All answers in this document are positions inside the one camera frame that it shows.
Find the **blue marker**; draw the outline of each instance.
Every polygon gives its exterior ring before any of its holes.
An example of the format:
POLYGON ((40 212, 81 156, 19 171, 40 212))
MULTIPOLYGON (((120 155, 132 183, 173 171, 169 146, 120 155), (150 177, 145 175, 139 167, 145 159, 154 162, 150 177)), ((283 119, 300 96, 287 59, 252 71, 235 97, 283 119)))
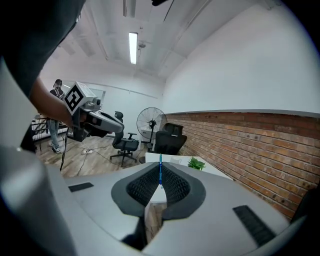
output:
POLYGON ((162 154, 159 159, 159 184, 162 185, 162 154))

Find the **fluorescent light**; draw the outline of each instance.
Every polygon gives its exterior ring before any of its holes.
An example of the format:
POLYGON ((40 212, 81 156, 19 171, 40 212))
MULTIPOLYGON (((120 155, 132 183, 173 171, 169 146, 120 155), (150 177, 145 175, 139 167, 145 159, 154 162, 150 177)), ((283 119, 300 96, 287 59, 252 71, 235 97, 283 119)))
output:
POLYGON ((130 61, 137 64, 138 33, 129 33, 130 61))

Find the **white wall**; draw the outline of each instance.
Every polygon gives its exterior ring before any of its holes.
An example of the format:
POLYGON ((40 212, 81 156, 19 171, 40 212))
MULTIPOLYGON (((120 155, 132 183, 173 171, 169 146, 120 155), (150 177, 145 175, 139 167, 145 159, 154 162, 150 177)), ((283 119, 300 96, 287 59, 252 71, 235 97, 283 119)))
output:
POLYGON ((138 133, 137 118, 148 107, 161 108, 164 82, 107 61, 68 61, 50 59, 40 74, 48 90, 57 78, 85 83, 89 88, 105 91, 102 109, 111 116, 123 113, 124 132, 138 133))
POLYGON ((320 113, 317 52, 284 6, 267 10, 256 4, 174 71, 165 85, 162 110, 320 113))

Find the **red brick wall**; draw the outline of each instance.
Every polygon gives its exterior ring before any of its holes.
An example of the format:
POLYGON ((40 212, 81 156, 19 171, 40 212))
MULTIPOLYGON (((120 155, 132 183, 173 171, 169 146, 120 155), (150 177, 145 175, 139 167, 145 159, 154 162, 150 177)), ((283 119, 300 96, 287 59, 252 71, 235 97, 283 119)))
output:
POLYGON ((320 121, 285 114, 169 114, 188 139, 181 155, 200 156, 288 219, 320 179, 320 121))

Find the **floor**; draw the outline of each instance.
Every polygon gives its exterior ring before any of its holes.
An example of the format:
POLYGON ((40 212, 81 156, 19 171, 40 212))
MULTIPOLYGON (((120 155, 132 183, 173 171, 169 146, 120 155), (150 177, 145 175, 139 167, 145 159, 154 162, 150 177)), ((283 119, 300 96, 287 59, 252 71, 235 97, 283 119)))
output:
MULTIPOLYGON (((59 136, 60 150, 64 150, 64 141, 59 136)), ((109 137, 87 137, 83 142, 67 139, 66 153, 62 167, 62 175, 66 177, 104 174, 114 172, 128 167, 139 165, 139 158, 144 157, 147 151, 145 144, 141 145, 141 151, 133 152, 134 160, 125 158, 123 167, 121 167, 122 157, 115 157, 109 160, 109 157, 118 153, 117 149, 112 147, 113 138, 109 137), (82 155, 84 149, 92 149, 92 154, 82 155)), ((55 165, 60 168, 62 153, 55 154, 51 151, 50 139, 42 140, 36 143, 38 158, 45 164, 55 165)))
POLYGON ((162 227, 162 211, 167 203, 151 203, 145 218, 145 234, 149 244, 162 227))

